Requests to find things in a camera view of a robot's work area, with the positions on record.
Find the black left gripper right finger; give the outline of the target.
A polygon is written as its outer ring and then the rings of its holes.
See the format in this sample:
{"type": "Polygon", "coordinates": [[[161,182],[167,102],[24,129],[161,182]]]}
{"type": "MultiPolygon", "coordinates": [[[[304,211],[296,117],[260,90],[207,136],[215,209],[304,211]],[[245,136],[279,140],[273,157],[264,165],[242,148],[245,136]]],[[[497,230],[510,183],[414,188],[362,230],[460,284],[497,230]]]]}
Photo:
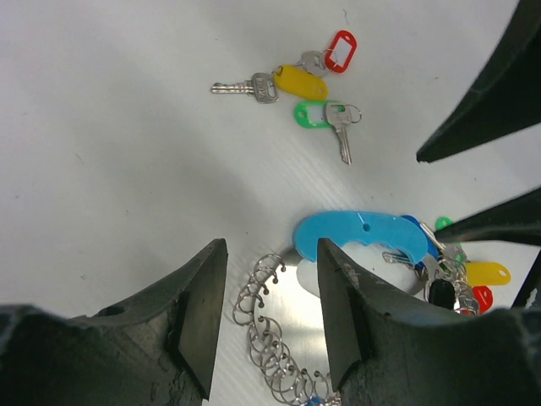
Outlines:
{"type": "Polygon", "coordinates": [[[333,389],[345,405],[537,405],[540,311],[460,315],[405,294],[329,239],[318,278],[354,272],[359,327],[331,334],[333,389]]]}

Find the key with red tag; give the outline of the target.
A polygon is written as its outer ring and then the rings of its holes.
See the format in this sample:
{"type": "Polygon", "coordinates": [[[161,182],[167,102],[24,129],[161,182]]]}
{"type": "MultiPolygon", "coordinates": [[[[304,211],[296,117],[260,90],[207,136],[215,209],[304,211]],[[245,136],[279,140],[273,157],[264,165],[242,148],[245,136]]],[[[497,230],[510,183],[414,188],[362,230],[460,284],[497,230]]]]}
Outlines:
{"type": "Polygon", "coordinates": [[[323,51],[307,51],[293,65],[313,76],[323,78],[329,73],[344,74],[357,51],[358,42],[349,30],[335,33],[323,51]]]}

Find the metal keyring organizer blue handle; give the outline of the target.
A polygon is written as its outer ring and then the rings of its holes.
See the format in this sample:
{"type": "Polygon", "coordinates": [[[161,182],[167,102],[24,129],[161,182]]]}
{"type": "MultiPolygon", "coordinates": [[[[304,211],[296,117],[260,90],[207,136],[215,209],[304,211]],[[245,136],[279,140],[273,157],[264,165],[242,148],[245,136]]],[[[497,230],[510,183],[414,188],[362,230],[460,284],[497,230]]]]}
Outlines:
{"type": "Polygon", "coordinates": [[[354,272],[319,276],[315,285],[308,282],[319,272],[322,238],[339,247],[353,244],[356,250],[380,246],[386,263],[412,272],[416,282],[409,294],[418,299],[428,300],[430,284],[445,279],[455,289],[454,311],[480,315],[493,304],[494,286],[468,284],[470,260],[463,250],[438,243],[434,229],[413,216],[322,211],[305,217],[293,233],[289,251],[265,255],[255,263],[232,310],[235,323],[247,327],[249,357],[278,403],[341,403],[331,386],[336,378],[331,370],[331,334],[359,327],[362,321],[349,297],[355,289],[354,272]]]}

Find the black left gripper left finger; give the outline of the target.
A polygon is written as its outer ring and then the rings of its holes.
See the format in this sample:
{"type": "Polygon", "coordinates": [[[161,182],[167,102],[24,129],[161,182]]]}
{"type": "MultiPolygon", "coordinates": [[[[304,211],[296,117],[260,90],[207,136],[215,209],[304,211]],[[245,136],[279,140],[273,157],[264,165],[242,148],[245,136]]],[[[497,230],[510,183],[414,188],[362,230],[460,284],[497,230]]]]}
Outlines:
{"type": "Polygon", "coordinates": [[[93,316],[1,309],[4,405],[200,405],[210,396],[227,276],[215,239],[93,316]]]}

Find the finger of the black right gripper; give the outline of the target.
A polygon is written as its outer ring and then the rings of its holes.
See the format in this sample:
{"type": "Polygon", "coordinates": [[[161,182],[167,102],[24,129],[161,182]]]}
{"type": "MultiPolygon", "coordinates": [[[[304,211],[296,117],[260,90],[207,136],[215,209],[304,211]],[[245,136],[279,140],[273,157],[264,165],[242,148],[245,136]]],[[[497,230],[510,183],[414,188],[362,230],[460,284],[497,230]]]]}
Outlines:
{"type": "Polygon", "coordinates": [[[517,198],[435,232],[442,243],[502,241],[540,246],[540,199],[517,198]]]}
{"type": "Polygon", "coordinates": [[[478,77],[416,158],[439,161],[539,123],[540,2],[522,0],[478,77]]]}

